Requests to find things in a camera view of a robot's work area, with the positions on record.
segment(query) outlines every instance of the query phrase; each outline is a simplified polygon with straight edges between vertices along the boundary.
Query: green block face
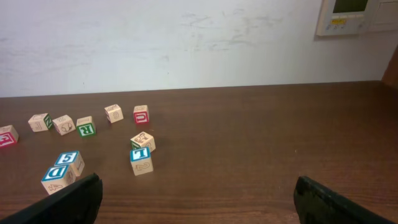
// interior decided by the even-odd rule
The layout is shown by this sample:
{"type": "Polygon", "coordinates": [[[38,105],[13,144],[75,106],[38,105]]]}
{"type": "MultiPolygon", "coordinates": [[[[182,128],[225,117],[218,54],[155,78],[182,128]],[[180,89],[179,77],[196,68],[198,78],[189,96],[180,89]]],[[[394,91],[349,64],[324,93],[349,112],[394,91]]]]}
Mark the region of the green block face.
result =
{"type": "Polygon", "coordinates": [[[49,114],[44,118],[44,123],[48,129],[52,128],[52,119],[49,114]]]}
{"type": "Polygon", "coordinates": [[[135,143],[133,141],[131,141],[131,146],[132,146],[132,149],[140,149],[141,148],[140,145],[138,145],[137,143],[135,143]]]}
{"type": "Polygon", "coordinates": [[[95,129],[92,123],[77,126],[77,130],[82,138],[95,135],[95,129]]]}

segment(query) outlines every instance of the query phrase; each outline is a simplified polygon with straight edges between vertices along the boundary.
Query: cube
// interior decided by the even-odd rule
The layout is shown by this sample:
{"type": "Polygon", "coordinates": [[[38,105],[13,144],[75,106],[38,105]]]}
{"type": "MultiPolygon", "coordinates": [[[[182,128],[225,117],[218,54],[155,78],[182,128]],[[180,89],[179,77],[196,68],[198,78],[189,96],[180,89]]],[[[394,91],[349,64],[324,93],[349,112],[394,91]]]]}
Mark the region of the cube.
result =
{"type": "Polygon", "coordinates": [[[94,136],[96,133],[92,116],[77,119],[76,127],[77,127],[77,132],[82,138],[94,136]]]}
{"type": "Polygon", "coordinates": [[[73,120],[68,115],[63,115],[57,119],[53,120],[55,129],[60,133],[60,135],[68,134],[76,130],[73,120]]]}
{"type": "Polygon", "coordinates": [[[76,176],[70,166],[64,165],[50,167],[42,179],[42,184],[49,195],[51,195],[74,183],[75,180],[76,176]]]}
{"type": "Polygon", "coordinates": [[[33,132],[48,131],[53,126],[52,119],[48,113],[35,114],[28,120],[28,123],[33,132]]]}
{"type": "Polygon", "coordinates": [[[130,141],[133,149],[148,147],[151,152],[156,149],[154,137],[145,132],[139,133],[130,139],[130,141]]]}
{"type": "Polygon", "coordinates": [[[83,161],[83,158],[81,157],[79,151],[72,151],[72,152],[61,153],[54,165],[55,166],[69,165],[74,175],[79,177],[83,172],[83,168],[85,167],[85,162],[83,161]]]}
{"type": "Polygon", "coordinates": [[[148,147],[131,150],[130,162],[134,175],[141,175],[154,171],[148,147]]]}
{"type": "Polygon", "coordinates": [[[134,120],[136,124],[144,124],[149,122],[149,110],[147,105],[134,107],[134,120]]]}
{"type": "Polygon", "coordinates": [[[0,148],[17,144],[19,135],[13,125],[0,128],[0,148]]]}
{"type": "Polygon", "coordinates": [[[107,106],[105,108],[105,113],[111,123],[115,123],[123,119],[122,108],[120,108],[119,105],[107,106]]]}

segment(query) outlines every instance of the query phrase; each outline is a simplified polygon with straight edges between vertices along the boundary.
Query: wooden block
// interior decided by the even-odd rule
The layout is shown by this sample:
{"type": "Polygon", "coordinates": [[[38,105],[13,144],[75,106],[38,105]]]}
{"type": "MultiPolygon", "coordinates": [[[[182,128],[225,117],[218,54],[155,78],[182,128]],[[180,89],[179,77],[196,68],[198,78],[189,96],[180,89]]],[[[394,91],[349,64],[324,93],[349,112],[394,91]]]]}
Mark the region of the wooden block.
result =
{"type": "Polygon", "coordinates": [[[28,120],[28,123],[34,132],[47,131],[52,128],[52,119],[48,113],[35,114],[28,120]]]}
{"type": "Polygon", "coordinates": [[[134,120],[136,124],[144,124],[149,122],[149,109],[147,105],[134,107],[134,120]]]}
{"type": "Polygon", "coordinates": [[[77,119],[76,127],[80,137],[82,138],[94,136],[96,134],[92,116],[77,119]]]}
{"type": "Polygon", "coordinates": [[[0,148],[17,144],[19,135],[13,125],[0,128],[0,148]]]}
{"type": "Polygon", "coordinates": [[[76,130],[73,120],[68,115],[63,115],[57,119],[53,120],[55,129],[60,133],[60,135],[68,134],[76,130]]]}
{"type": "Polygon", "coordinates": [[[134,175],[141,175],[154,171],[148,147],[131,150],[130,162],[134,175]]]}
{"type": "Polygon", "coordinates": [[[105,113],[111,123],[115,123],[123,119],[122,108],[120,108],[119,105],[107,106],[105,108],[105,113]]]}
{"type": "Polygon", "coordinates": [[[156,149],[154,137],[145,132],[139,133],[130,139],[130,141],[133,149],[148,147],[151,152],[156,149]]]}
{"type": "Polygon", "coordinates": [[[83,161],[79,151],[72,151],[61,153],[54,165],[69,165],[75,176],[79,177],[83,172],[85,162],[83,161]]]}
{"type": "Polygon", "coordinates": [[[50,167],[45,173],[42,184],[51,195],[74,183],[76,176],[69,165],[50,167]]]}

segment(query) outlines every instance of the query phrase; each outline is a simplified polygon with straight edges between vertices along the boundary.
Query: black object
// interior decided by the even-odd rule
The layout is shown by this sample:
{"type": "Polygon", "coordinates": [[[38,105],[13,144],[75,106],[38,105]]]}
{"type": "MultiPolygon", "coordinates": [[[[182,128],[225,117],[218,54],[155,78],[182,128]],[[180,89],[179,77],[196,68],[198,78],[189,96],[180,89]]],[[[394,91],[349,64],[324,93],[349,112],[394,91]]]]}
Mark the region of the black object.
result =
{"type": "Polygon", "coordinates": [[[393,223],[309,177],[298,178],[294,205],[301,224],[393,223]]]}
{"type": "Polygon", "coordinates": [[[102,180],[91,174],[3,219],[0,224],[92,224],[100,209],[102,195],[102,180]]]}

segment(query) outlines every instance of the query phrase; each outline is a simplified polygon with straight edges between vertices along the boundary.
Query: blue block face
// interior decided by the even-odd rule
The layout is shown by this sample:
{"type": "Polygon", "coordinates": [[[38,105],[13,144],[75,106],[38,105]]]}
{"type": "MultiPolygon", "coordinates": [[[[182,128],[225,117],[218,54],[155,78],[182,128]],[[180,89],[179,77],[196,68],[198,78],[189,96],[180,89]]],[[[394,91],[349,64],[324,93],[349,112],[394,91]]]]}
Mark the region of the blue block face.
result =
{"type": "Polygon", "coordinates": [[[61,153],[60,156],[58,157],[57,161],[55,162],[55,166],[71,164],[72,162],[74,162],[76,160],[78,155],[79,155],[79,151],[61,153]]]}
{"type": "Polygon", "coordinates": [[[130,151],[130,161],[135,162],[141,159],[150,158],[150,150],[149,147],[143,147],[140,149],[134,149],[130,151]]]}
{"type": "Polygon", "coordinates": [[[62,179],[63,176],[67,173],[68,168],[69,165],[50,167],[45,173],[42,181],[62,179]]]}

